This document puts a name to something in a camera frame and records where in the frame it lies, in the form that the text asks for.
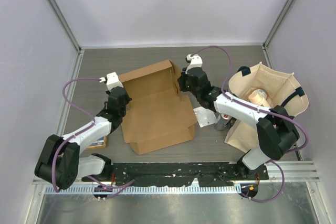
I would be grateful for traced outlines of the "brown cardboard box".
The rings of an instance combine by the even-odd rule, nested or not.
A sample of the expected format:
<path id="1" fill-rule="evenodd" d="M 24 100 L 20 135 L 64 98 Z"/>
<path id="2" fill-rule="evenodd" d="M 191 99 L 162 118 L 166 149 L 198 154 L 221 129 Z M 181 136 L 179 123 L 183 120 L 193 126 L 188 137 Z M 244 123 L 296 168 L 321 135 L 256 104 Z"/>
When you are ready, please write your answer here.
<path id="1" fill-rule="evenodd" d="M 119 76 L 131 98 L 123 139 L 138 155 L 194 138 L 197 118 L 189 96 L 180 92 L 180 75 L 181 69 L 165 60 Z"/>

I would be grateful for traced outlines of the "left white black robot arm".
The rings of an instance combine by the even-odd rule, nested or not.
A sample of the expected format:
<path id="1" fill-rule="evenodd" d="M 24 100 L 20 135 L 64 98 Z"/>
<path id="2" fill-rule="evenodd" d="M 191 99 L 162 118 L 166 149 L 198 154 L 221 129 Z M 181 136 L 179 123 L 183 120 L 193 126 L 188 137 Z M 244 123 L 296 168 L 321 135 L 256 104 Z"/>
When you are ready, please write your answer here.
<path id="1" fill-rule="evenodd" d="M 35 176 L 51 183 L 56 192 L 68 189 L 79 178 L 107 181 L 112 174 L 111 159 L 97 153 L 88 157 L 80 154 L 121 125 L 130 101 L 124 87 L 112 88 L 104 108 L 90 123 L 64 136 L 49 136 L 37 161 Z"/>

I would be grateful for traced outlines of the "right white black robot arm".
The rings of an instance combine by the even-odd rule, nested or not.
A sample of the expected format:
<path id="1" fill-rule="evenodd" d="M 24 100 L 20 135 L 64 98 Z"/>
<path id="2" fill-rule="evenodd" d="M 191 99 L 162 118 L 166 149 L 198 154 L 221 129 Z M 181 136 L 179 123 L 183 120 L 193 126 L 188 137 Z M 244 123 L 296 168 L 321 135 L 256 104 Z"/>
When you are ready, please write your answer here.
<path id="1" fill-rule="evenodd" d="M 295 122 L 284 107 L 267 109 L 223 92 L 211 85 L 201 67 L 183 68 L 178 83 L 180 90 L 190 92 L 203 108 L 228 114 L 256 130 L 258 145 L 237 161 L 237 173 L 242 179 L 250 179 L 269 160 L 280 160 L 299 139 Z"/>

